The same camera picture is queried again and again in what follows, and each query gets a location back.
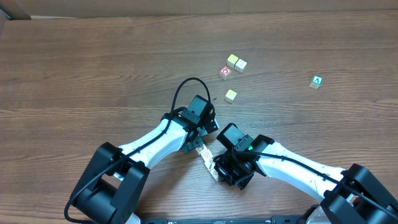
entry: wire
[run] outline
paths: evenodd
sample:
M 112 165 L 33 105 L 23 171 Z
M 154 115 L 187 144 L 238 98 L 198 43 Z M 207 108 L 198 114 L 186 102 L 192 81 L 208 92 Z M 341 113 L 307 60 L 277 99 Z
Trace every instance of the wire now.
M 338 181 L 338 180 L 336 180 L 336 179 L 333 179 L 333 178 L 329 177 L 327 174 L 324 174 L 324 173 L 322 173 L 322 172 L 319 172 L 319 171 L 317 171 L 316 169 L 314 169 L 314 168 L 312 168 L 312 167 L 310 167 L 310 166 L 308 166 L 308 165 L 306 165 L 306 164 L 304 164 L 304 163 L 302 163 L 302 162 L 300 162 L 300 161 L 298 161 L 298 160 L 296 160 L 296 159 L 292 159 L 292 158 L 289 158 L 289 157 L 286 157 L 286 156 L 278 156 L 278 155 L 274 155 L 274 154 L 264 153 L 264 152 L 244 152 L 244 151 L 236 152 L 236 151 L 232 150 L 232 153 L 233 153 L 233 154 L 248 154 L 248 155 L 252 154 L 252 155 L 258 155 L 258 156 L 267 156 L 267 157 L 272 157 L 272 158 L 276 158 L 276 159 L 282 159 L 282 160 L 286 160 L 286 161 L 290 161 L 290 162 L 296 163 L 296 164 L 298 164 L 298 165 L 300 165 L 300 166 L 302 166 L 302 167 L 308 169 L 309 171 L 315 173 L 316 175 L 319 175 L 319 176 L 323 177 L 324 179 L 329 180 L 330 182 L 333 182 L 333 183 L 335 183 L 336 185 L 338 185 L 338 186 L 340 186 L 340 187 L 346 189 L 346 190 L 349 191 L 351 194 L 356 195 L 356 196 L 362 198 L 363 200 L 367 201 L 367 202 L 370 203 L 371 205 L 373 205 L 373 206 L 375 206 L 376 208 L 382 210 L 384 213 L 390 215 L 392 218 L 398 220 L 398 216 L 396 216 L 395 214 L 391 213 L 391 212 L 388 211 L 387 209 L 383 208 L 381 205 L 379 205 L 379 204 L 376 203 L 375 201 L 371 200 L 371 199 L 368 198 L 367 196 L 361 194 L 360 192 L 354 190 L 353 188 L 351 188 L 351 187 L 349 187 L 349 186 L 347 186 L 347 185 L 342 184 L 340 181 Z
M 92 184 L 94 181 L 100 179 L 109 170 L 112 170 L 118 164 L 124 162 L 125 160 L 127 160 L 127 158 L 129 158 L 130 156 L 134 155 L 135 153 L 140 152 L 145 147 L 149 146 L 150 144 L 152 144 L 153 142 L 158 140 L 160 137 L 162 137 L 163 134 L 166 133 L 166 131 L 168 130 L 168 128 L 169 128 L 169 126 L 170 126 L 170 124 L 172 122 L 173 117 L 175 116 L 175 114 L 181 112 L 184 109 L 186 109 L 185 107 L 180 107 L 180 108 L 177 108 L 176 110 L 174 110 L 174 107 L 175 107 L 175 102 L 177 100 L 177 96 L 178 96 L 178 93 L 180 92 L 181 87 L 184 84 L 186 84 L 186 82 L 188 82 L 190 80 L 199 81 L 205 87 L 206 93 L 207 93 L 207 97 L 208 97 L 208 102 L 211 103 L 209 89 L 207 88 L 206 84 L 202 80 L 200 80 L 199 78 L 192 77 L 192 78 L 188 78 L 188 79 L 184 80 L 183 82 L 181 82 L 181 84 L 177 88 L 177 91 L 174 94 L 173 103 L 172 103 L 172 107 L 171 107 L 170 114 L 169 114 L 169 121 L 167 122 L 166 127 L 163 129 L 163 131 L 160 134 L 158 134 L 156 137 L 151 139 L 150 141 L 148 141 L 145 144 L 143 144 L 142 146 L 139 146 L 138 148 L 136 148 L 132 152 L 126 154 L 122 159 L 120 159 L 120 160 L 110 164 L 109 166 L 107 166 L 107 168 L 105 168 L 105 170 L 100 172 L 97 176 L 92 178 L 86 185 L 84 185 L 65 205 L 65 209 L 63 210 L 63 216 L 65 217 L 66 220 L 68 220 L 68 221 L 70 221 L 72 223 L 95 223 L 95 222 L 93 222 L 91 220 L 77 220 L 77 219 L 74 219 L 74 218 L 70 218 L 69 214 L 68 214 L 70 206 L 79 197 L 79 195 L 82 193 L 82 191 L 84 191 L 90 184 Z

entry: black cable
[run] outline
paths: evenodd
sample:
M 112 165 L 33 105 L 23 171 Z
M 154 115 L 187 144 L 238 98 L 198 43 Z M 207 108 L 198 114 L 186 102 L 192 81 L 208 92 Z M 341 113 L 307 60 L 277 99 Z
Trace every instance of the black cable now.
M 327 174 L 324 174 L 322 172 L 317 171 L 316 169 L 289 157 L 286 156 L 278 156 L 278 155 L 274 155 L 274 154 L 269 154 L 269 153 L 264 153 L 264 152 L 244 152 L 244 151 L 240 151 L 240 152 L 235 152 L 234 150 L 232 150 L 233 154 L 246 154 L 246 155 L 258 155 L 258 156 L 267 156 L 267 157 L 272 157 L 272 158 L 276 158 L 276 159 L 282 159 L 282 160 L 286 160 L 286 161 L 290 161 L 293 163 L 296 163 L 306 169 L 308 169 L 309 171 L 313 172 L 316 175 L 319 175 L 321 177 L 323 177 L 326 180 L 329 180 L 330 182 L 335 183 L 336 185 L 346 189 L 347 191 L 349 191 L 351 194 L 356 195 L 360 198 L 362 198 L 363 200 L 367 201 L 368 203 L 370 203 L 371 205 L 375 206 L 376 208 L 382 210 L 384 213 L 390 215 L 392 218 L 395 218 L 396 220 L 398 220 L 398 216 L 396 216 L 395 214 L 391 213 L 390 211 L 388 211 L 387 209 L 383 208 L 381 205 L 379 205 L 378 203 L 376 203 L 375 201 L 371 200 L 370 198 L 368 198 L 367 196 L 361 194 L 360 192 L 357 192 L 356 190 L 354 190 L 353 188 L 342 184 L 340 181 L 333 179 L 331 177 L 329 177 Z
M 132 152 L 130 152 L 128 154 L 126 154 L 122 159 L 110 164 L 107 168 L 105 168 L 104 171 L 99 173 L 97 176 L 92 178 L 86 185 L 84 185 L 65 205 L 65 209 L 63 210 L 63 216 L 65 217 L 66 220 L 68 220 L 68 221 L 70 221 L 72 223 L 95 223 L 95 222 L 93 222 L 91 220 L 77 220 L 77 219 L 74 219 L 74 218 L 70 218 L 69 214 L 68 214 L 70 205 L 78 198 L 78 196 L 82 193 L 82 191 L 84 191 L 90 184 L 92 184 L 94 181 L 100 179 L 105 173 L 107 173 L 109 170 L 113 169 L 118 164 L 124 162 L 130 156 L 134 155 L 137 152 L 139 153 L 145 147 L 149 146 L 150 144 L 152 144 L 153 142 L 158 140 L 160 137 L 162 137 L 163 134 L 166 133 L 166 131 L 168 130 L 168 128 L 169 128 L 169 126 L 170 126 L 170 124 L 172 122 L 173 117 L 175 116 L 175 114 L 177 114 L 178 112 L 181 112 L 182 110 L 186 109 L 185 107 L 180 107 L 180 108 L 177 108 L 176 110 L 174 110 L 174 106 L 175 106 L 175 101 L 177 100 L 177 96 L 178 96 L 178 93 L 179 93 L 181 87 L 184 84 L 186 84 L 186 82 L 188 82 L 190 80 L 199 81 L 205 87 L 206 92 L 207 92 L 208 101 L 209 101 L 209 103 L 211 103 L 209 89 L 207 88 L 206 84 L 202 80 L 200 80 L 199 78 L 192 77 L 192 78 L 188 78 L 188 79 L 184 80 L 183 82 L 181 82 L 181 84 L 177 88 L 177 91 L 174 94 L 173 103 L 172 103 L 172 107 L 171 107 L 170 114 L 169 114 L 169 121 L 167 122 L 166 127 L 163 129 L 163 131 L 160 134 L 158 134 L 156 137 L 151 139 L 150 141 L 148 141 L 145 144 L 143 144 L 142 146 L 139 146 L 137 149 L 133 150 Z

